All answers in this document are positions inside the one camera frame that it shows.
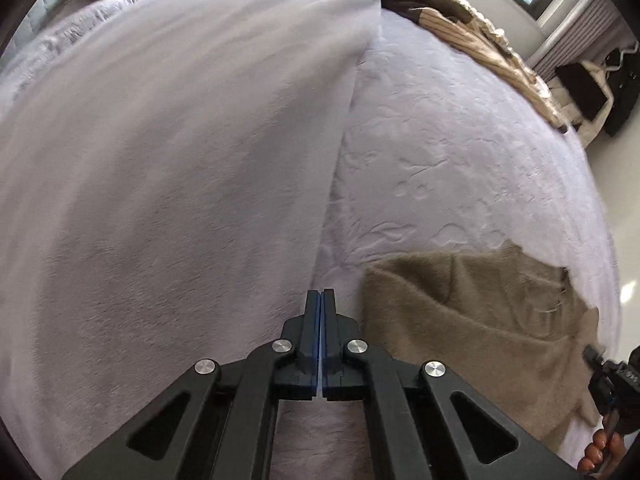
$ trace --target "floor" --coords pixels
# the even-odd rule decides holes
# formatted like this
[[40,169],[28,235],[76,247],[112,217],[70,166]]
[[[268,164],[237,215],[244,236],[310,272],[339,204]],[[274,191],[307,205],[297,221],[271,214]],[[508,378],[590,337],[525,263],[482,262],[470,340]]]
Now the floor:
[[616,244],[623,304],[616,358],[627,360],[640,345],[640,107],[615,138],[599,135],[587,156]]

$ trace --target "human hand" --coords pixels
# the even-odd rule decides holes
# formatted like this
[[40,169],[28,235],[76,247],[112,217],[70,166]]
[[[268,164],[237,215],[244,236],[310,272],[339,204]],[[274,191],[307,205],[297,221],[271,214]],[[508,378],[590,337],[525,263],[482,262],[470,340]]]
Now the human hand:
[[[607,417],[605,417],[604,425],[607,425]],[[625,441],[617,433],[611,437],[607,446],[607,435],[604,430],[598,430],[593,435],[593,443],[584,449],[584,457],[578,463],[578,471],[580,473],[590,473],[596,466],[602,464],[604,460],[603,451],[608,447],[611,453],[611,460],[603,471],[600,471],[598,477],[600,480],[606,480],[611,473],[618,467],[624,456],[626,455]]]

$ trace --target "black linkage arm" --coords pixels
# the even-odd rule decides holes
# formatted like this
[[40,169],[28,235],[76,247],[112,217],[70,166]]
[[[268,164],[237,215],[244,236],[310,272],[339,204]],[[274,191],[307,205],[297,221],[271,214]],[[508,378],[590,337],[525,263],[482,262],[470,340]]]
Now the black linkage arm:
[[[368,345],[332,290],[246,359],[202,359],[63,480],[267,480],[280,400],[361,400],[378,480],[577,480],[580,475],[436,361]],[[640,439],[616,471],[638,478]]]

